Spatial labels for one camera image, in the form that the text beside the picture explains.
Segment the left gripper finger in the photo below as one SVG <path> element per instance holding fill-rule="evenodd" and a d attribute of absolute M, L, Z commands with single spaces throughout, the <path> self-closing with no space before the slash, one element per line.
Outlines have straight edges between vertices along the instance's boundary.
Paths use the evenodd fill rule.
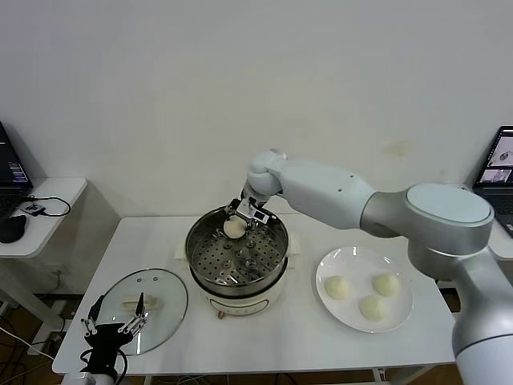
<path fill-rule="evenodd" d="M 118 333 L 137 335 L 146 323 L 147 313 L 144 305 L 144 293 L 141 293 L 136 303 L 134 315 L 118 329 Z"/>
<path fill-rule="evenodd" d="M 90 337 L 91 335 L 97 334 L 96 322 L 101 311 L 105 295 L 99 296 L 97 301 L 91 306 L 89 312 L 85 318 L 81 318 L 80 322 L 84 330 L 84 336 Z"/>

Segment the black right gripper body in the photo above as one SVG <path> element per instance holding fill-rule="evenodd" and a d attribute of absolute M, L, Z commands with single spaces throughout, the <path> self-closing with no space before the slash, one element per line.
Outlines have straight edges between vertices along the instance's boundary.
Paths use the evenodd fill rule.
<path fill-rule="evenodd" d="M 260 220 L 261 213 L 257 207 L 257 201 L 254 197 L 243 198 L 236 208 L 236 215 L 245 220 Z"/>

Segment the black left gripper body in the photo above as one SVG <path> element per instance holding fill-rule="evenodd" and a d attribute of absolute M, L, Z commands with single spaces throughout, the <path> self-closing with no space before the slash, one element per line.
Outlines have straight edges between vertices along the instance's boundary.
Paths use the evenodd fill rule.
<path fill-rule="evenodd" d="M 86 353 L 90 354 L 82 372 L 116 374 L 115 363 L 119 355 L 123 357 L 123 373 L 127 372 L 127 356 L 122 351 L 122 347 L 132 341 L 133 335 L 119 334 L 118 329 L 121 326 L 121 323 L 98 325 L 97 334 L 85 337 L 91 348 L 81 354 L 82 359 L 85 358 Z"/>

